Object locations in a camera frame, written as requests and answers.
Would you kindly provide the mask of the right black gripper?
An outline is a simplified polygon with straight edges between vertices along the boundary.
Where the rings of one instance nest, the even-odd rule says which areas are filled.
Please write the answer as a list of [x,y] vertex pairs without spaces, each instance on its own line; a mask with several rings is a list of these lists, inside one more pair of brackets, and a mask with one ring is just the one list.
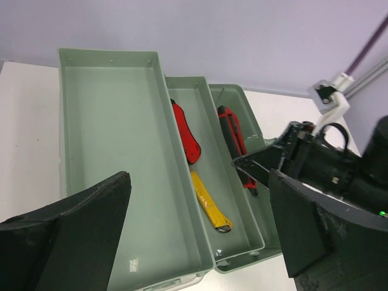
[[[342,148],[326,140],[331,128],[342,135]],[[347,130],[337,122],[325,125],[316,135],[314,129],[312,122],[292,121],[272,145],[237,157],[232,165],[267,190],[270,172],[277,170],[327,194],[361,192],[361,158],[348,148]]]

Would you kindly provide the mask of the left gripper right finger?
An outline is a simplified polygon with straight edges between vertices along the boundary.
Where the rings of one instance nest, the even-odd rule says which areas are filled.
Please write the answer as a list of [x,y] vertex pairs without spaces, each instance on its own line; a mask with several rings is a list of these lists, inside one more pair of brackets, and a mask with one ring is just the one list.
[[269,176],[272,212],[297,290],[387,290],[387,218]]

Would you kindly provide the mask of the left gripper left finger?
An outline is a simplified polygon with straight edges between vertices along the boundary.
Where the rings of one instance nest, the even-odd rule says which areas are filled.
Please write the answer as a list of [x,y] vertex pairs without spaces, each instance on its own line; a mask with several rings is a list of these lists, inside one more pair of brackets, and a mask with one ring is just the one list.
[[132,190],[118,172],[1,223],[1,290],[107,290]]

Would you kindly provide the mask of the large red utility knife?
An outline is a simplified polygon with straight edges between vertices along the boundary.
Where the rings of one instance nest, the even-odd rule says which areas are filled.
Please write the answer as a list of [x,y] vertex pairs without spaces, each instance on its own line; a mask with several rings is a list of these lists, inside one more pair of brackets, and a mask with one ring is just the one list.
[[[235,113],[223,105],[217,108],[217,113],[222,133],[232,159],[247,154],[239,121]],[[237,170],[237,174],[243,187],[248,189],[252,196],[257,197],[256,181],[239,170]]]

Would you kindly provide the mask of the yellow utility knife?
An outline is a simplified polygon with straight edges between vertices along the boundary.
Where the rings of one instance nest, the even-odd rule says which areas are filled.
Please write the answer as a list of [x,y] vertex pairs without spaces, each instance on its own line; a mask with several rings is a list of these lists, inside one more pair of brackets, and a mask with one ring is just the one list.
[[218,208],[213,198],[207,191],[198,174],[190,172],[196,197],[210,220],[213,228],[219,233],[229,233],[233,229],[233,224]]

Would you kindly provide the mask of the small red utility knife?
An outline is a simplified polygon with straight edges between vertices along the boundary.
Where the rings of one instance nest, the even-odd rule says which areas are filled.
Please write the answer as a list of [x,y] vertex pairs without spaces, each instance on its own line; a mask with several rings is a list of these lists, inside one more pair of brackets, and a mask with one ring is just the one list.
[[194,165],[201,156],[201,147],[193,136],[186,120],[183,109],[171,99],[175,120],[178,126],[179,135],[189,165]]

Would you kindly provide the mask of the green cantilever tool box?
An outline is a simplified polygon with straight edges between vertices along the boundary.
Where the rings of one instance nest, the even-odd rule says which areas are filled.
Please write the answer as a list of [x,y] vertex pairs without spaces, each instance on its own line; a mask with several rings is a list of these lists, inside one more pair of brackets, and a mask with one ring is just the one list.
[[[232,110],[248,151],[264,147],[242,88],[202,76],[166,77],[156,52],[59,50],[62,192],[72,195],[125,171],[132,192],[109,290],[184,287],[211,270],[221,274],[281,254],[269,201],[245,189],[232,166],[217,108]],[[186,160],[173,99],[201,147]],[[215,230],[195,193],[196,172],[233,224]]]

